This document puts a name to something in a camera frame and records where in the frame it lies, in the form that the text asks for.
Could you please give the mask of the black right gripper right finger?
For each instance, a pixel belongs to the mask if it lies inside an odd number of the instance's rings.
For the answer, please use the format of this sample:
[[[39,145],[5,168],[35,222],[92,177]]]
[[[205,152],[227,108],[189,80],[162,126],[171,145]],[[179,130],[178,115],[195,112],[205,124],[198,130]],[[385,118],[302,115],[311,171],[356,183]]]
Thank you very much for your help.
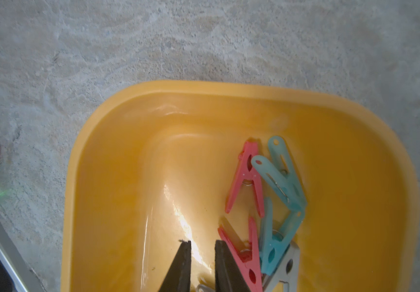
[[[250,291],[228,245],[222,240],[217,240],[215,243],[215,291]]]

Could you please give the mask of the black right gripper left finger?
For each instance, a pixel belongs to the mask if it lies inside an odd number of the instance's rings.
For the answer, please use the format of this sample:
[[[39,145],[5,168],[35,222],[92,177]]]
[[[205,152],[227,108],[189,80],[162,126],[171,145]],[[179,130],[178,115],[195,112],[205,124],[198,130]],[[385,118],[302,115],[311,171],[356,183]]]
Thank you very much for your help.
[[[191,241],[181,241],[158,292],[190,292]]]

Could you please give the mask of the pink red clothespin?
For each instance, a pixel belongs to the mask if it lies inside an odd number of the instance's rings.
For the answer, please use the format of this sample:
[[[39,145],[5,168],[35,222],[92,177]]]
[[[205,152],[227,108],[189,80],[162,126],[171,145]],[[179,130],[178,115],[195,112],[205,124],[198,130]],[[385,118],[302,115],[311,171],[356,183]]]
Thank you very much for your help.
[[[257,213],[260,218],[264,218],[265,207],[262,179],[251,162],[252,158],[258,154],[258,143],[255,141],[247,140],[243,145],[242,152],[238,156],[239,163],[226,200],[225,212],[227,214],[229,214],[232,210],[238,193],[240,192],[243,183],[246,181],[252,184]]]

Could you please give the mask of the yellow plastic storage box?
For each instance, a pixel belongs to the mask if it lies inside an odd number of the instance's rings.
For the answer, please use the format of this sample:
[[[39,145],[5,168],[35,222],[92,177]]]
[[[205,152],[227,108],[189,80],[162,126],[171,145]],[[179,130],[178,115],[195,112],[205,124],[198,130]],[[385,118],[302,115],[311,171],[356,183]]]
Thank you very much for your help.
[[[320,92],[153,81],[88,119],[65,192],[61,290],[156,292],[183,240],[192,285],[214,283],[218,227],[248,247],[260,222],[244,184],[224,211],[245,141],[281,136],[307,199],[295,235],[300,292],[405,292],[420,213],[418,180],[395,133],[358,103]]]

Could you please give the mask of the grey clothespin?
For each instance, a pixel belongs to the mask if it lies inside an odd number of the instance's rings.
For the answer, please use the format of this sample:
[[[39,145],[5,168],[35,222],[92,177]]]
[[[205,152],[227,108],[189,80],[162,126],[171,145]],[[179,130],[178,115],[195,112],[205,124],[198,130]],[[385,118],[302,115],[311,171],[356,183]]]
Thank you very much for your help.
[[[296,292],[300,255],[299,246],[295,242],[291,242],[275,272],[271,276],[264,277],[263,290],[265,292],[274,292],[276,286],[282,284],[283,292]]]

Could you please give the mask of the teal clothespin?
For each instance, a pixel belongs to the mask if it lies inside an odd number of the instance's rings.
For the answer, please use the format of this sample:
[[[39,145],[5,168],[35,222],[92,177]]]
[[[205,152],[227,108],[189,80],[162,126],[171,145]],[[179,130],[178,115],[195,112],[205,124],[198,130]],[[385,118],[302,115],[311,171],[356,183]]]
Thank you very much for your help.
[[[286,207],[296,212],[304,210],[307,200],[284,138],[271,137],[267,142],[267,148],[270,158],[256,155],[251,159],[252,166]]]

